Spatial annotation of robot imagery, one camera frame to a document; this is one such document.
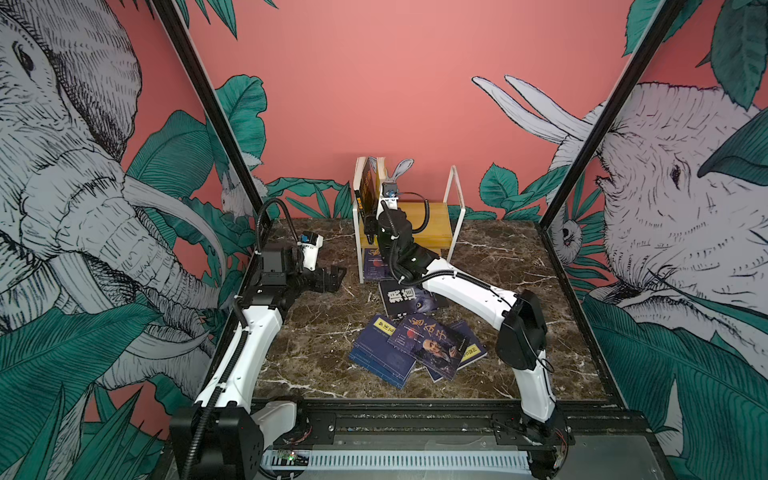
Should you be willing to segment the black book with gold title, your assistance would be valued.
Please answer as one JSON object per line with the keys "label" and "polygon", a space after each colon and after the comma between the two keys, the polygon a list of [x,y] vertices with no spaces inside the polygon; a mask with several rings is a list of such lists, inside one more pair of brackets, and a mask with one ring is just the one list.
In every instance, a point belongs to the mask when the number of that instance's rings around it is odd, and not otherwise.
{"label": "black book with gold title", "polygon": [[378,198],[378,168],[375,157],[359,157],[356,162],[353,190],[361,218],[376,213]]}

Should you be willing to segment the purple portrait cover book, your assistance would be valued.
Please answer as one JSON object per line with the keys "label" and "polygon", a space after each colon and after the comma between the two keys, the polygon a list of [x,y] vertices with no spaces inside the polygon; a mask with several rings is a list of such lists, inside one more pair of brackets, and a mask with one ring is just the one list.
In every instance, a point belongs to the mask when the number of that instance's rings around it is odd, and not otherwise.
{"label": "purple portrait cover book", "polygon": [[456,376],[470,345],[460,331],[419,313],[405,316],[388,343],[448,380]]}

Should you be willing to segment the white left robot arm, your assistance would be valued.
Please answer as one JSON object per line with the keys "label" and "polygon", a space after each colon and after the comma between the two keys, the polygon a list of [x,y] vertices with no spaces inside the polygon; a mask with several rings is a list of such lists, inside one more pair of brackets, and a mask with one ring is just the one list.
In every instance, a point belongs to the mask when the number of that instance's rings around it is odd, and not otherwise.
{"label": "white left robot arm", "polygon": [[253,479],[264,451],[295,429],[299,403],[272,400],[252,407],[266,356],[294,302],[306,291],[334,293],[346,270],[321,268],[320,235],[301,235],[294,246],[270,244],[255,256],[256,272],[233,304],[237,320],[226,353],[193,405],[170,423],[182,479]]}

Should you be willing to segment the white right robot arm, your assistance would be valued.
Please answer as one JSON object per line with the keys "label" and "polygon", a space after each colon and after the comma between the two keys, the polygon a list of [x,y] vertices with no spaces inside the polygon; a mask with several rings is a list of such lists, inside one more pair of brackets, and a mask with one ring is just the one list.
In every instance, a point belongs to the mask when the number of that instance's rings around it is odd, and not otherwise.
{"label": "white right robot arm", "polygon": [[419,245],[405,212],[381,204],[377,242],[394,279],[417,286],[471,311],[497,331],[496,355],[511,367],[521,399],[519,429],[534,444],[567,441],[546,355],[547,324],[539,298],[488,284]]}

